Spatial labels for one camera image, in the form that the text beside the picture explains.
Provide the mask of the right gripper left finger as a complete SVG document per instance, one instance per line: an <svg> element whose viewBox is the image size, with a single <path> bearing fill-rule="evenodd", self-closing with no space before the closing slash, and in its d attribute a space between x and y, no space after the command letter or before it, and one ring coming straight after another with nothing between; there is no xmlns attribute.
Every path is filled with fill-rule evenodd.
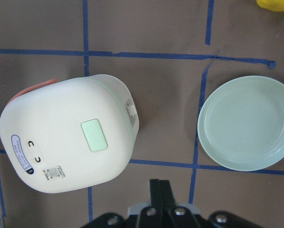
<svg viewBox="0 0 284 228"><path fill-rule="evenodd" d="M137 217L137 228L161 228L163 217L163 198L159 179L149 181L150 203Z"/></svg>

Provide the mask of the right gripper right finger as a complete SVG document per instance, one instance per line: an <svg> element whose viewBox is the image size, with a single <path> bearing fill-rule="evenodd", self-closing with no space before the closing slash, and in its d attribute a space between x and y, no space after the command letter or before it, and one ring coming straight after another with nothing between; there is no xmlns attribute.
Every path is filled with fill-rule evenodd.
<svg viewBox="0 0 284 228"><path fill-rule="evenodd" d="M193 217L188 207L176 204L170 182L160 180L163 201L163 228L192 228Z"/></svg>

